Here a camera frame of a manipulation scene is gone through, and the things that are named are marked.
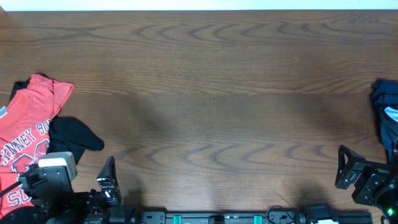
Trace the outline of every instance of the table surface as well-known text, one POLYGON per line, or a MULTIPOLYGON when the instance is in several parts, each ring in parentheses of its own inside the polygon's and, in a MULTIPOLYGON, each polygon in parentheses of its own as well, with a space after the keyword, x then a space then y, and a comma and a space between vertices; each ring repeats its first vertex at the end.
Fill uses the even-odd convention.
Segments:
POLYGON ((371 84, 398 77, 397 11, 8 12, 0 105, 44 72, 76 88, 61 116, 105 142, 75 191, 116 159, 124 203, 168 210, 356 205, 338 147, 385 162, 371 84))

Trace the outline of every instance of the led light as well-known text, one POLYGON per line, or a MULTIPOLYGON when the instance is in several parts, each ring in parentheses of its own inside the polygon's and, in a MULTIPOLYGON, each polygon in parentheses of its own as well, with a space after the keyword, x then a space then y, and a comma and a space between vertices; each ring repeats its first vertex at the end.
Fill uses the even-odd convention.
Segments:
POLYGON ((390 208, 390 209, 387 211, 387 214, 388 214, 389 216, 393 215, 393 214, 394 214, 394 211, 393 211, 393 209, 392 209, 392 208, 390 208))

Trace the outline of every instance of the black cloth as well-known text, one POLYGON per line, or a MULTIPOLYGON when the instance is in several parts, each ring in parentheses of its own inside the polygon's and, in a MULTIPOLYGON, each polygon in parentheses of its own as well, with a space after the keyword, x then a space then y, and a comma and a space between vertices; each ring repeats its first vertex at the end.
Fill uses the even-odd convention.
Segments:
MULTIPOLYGON (((15 82, 10 101, 17 90, 27 88, 29 82, 30 79, 24 82, 15 82)), ((50 144, 47 153, 69 151, 73 154, 76 164, 78 164, 86 149, 101 151, 104 148, 104 142, 87 125, 72 117, 54 117, 50 122, 49 136, 50 144)))
POLYGON ((398 82, 378 80, 372 89, 371 102, 380 123, 381 141, 389 163, 395 163, 398 156, 393 154, 398 138, 398 82))

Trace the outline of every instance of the light blue label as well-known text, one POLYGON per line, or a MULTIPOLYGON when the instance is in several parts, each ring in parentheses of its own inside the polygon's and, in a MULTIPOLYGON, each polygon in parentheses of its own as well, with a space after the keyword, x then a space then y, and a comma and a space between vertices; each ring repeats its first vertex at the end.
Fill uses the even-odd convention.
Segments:
POLYGON ((6 106, 3 106, 0 110, 0 118, 4 117, 7 114, 6 106))
POLYGON ((397 110, 394 110, 394 109, 392 109, 391 107, 386 107, 385 109, 384 109, 384 112, 386 112, 386 114, 390 117, 390 118, 392 118, 394 121, 397 121, 398 122, 398 111, 397 110))

